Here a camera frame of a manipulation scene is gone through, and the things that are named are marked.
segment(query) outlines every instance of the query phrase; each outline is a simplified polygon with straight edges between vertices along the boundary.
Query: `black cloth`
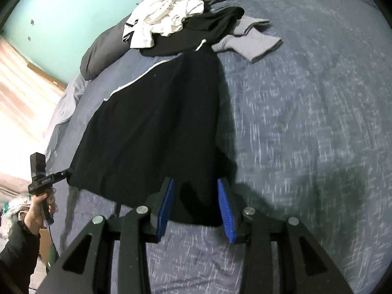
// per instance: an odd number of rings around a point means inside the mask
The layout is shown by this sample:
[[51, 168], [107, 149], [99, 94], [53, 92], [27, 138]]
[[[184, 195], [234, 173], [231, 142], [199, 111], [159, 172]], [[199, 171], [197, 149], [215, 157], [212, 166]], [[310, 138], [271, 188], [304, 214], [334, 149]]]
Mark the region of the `black cloth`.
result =
[[5, 248], [0, 253], [0, 292], [29, 293], [30, 276], [34, 273], [40, 252], [40, 237], [17, 221]]
[[171, 219], [218, 226], [216, 126], [220, 62], [208, 45], [152, 68], [95, 112], [68, 179], [135, 207], [174, 178]]
[[153, 34], [154, 46], [140, 49], [140, 53], [143, 56], [176, 55], [196, 49], [203, 39], [213, 45], [225, 37], [243, 15], [244, 9], [231, 6], [218, 12], [205, 12], [188, 17], [183, 21], [181, 31], [169, 36]]

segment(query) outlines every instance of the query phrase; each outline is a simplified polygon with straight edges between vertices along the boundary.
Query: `white cloth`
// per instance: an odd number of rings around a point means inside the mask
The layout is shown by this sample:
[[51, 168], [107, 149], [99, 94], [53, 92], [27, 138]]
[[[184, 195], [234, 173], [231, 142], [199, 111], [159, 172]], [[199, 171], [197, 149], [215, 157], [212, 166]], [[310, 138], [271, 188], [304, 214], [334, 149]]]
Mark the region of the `white cloth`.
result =
[[131, 49], [152, 47], [152, 33], [169, 36], [182, 29], [185, 18], [203, 11], [202, 0], [143, 0], [124, 25], [123, 41], [133, 32]]
[[40, 152], [46, 156], [47, 169], [49, 169], [54, 162], [56, 148], [64, 135], [68, 122], [70, 121], [88, 82], [89, 81], [86, 81], [81, 74], [78, 74], [74, 80], [68, 84], [65, 92], [58, 101], [40, 149]]

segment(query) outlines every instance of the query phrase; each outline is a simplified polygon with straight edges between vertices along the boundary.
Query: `blue gripper pad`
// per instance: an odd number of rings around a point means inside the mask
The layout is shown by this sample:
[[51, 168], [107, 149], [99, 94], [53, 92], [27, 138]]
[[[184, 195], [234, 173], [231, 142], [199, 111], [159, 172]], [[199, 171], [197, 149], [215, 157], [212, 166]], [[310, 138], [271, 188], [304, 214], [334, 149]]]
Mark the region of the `blue gripper pad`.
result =
[[232, 193], [226, 178], [218, 179], [218, 202], [221, 210], [225, 235], [231, 243], [236, 240], [236, 207], [233, 204]]
[[157, 216], [157, 227], [156, 227], [156, 237], [158, 241], [161, 240], [162, 236], [165, 234], [167, 222], [169, 221], [171, 209], [174, 201], [174, 180], [170, 179], [165, 196], [162, 201], [162, 206], [159, 209]]

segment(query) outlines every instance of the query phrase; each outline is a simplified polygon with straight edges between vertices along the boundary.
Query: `human hand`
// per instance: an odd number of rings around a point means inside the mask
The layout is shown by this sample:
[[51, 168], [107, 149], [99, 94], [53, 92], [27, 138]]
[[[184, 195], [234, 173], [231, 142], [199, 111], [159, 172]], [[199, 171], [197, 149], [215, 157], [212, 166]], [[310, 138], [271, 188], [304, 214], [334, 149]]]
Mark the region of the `human hand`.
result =
[[56, 189], [54, 188], [47, 189], [45, 193], [31, 198], [30, 209], [24, 218], [24, 223], [32, 234], [38, 235], [40, 233], [41, 226], [44, 224], [44, 220], [41, 215], [41, 203], [44, 200], [48, 203], [49, 213], [53, 214], [58, 212], [56, 198], [54, 197], [55, 192]]

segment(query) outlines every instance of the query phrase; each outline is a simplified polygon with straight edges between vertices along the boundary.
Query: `bed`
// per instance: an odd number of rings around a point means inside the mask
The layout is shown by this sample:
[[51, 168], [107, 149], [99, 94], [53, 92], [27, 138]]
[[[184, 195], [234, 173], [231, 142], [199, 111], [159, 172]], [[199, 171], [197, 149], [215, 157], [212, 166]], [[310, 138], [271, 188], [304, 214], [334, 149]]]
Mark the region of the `bed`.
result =
[[[216, 141], [237, 166], [234, 191], [269, 216], [299, 217], [353, 291], [371, 293], [392, 260], [391, 28], [372, 0], [227, 0], [212, 7], [224, 6], [270, 19], [264, 33], [283, 39], [254, 64], [219, 53], [226, 81]], [[164, 59], [129, 50], [83, 84], [47, 171], [69, 167], [104, 98]], [[55, 187], [60, 211], [52, 237], [60, 254], [93, 216], [129, 211], [65, 181]], [[239, 290], [244, 246], [228, 243], [222, 227], [169, 222], [147, 256], [154, 293]], [[114, 260], [113, 293], [116, 268]]]

